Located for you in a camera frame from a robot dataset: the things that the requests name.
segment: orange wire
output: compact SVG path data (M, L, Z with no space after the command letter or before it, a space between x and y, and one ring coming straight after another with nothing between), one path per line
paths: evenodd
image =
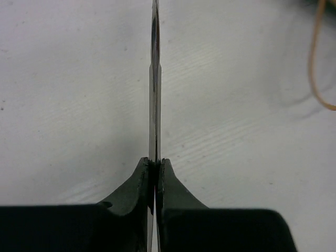
M336 0L332 0L331 2L336 6ZM316 13L316 21L315 21L315 26L314 26L313 36L312 36L312 42L311 42L311 47L310 47L310 55L308 59L308 75L309 75L310 86L311 86L312 92L315 95L316 99L325 108L330 109L332 111L336 111L335 105L327 103L322 98L321 93L319 92L317 88L315 75L314 75L314 62L315 62L315 55L316 55L316 47L317 47L319 32L320 32L321 25L322 25L322 16L323 16L325 8L326 8L326 0L319 0L318 9Z

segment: screw hole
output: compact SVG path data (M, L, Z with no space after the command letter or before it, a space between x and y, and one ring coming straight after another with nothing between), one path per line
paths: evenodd
M106 208L109 208L111 206L113 206L113 204L109 201L103 201L102 204L106 207Z

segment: white surface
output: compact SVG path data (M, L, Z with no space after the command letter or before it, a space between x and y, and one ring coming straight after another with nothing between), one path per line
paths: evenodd
M162 156L208 206L276 209L300 251L334 251L336 114L293 2L160 2ZM151 0L0 1L0 204L96 202L147 155L150 22Z

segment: dark object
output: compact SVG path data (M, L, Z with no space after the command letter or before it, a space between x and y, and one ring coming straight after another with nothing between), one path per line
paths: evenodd
M156 184L162 252L296 251L278 213L209 209L176 178L168 159L157 169L147 158L96 205L0 207L1 251L145 252L147 208Z

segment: white table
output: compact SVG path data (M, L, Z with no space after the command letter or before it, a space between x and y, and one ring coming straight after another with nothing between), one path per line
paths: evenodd
M161 0L162 156L211 207L266 207L336 247L336 113L312 97L312 6ZM0 1L0 204L96 202L148 149L150 0ZM317 78L336 103L336 29Z

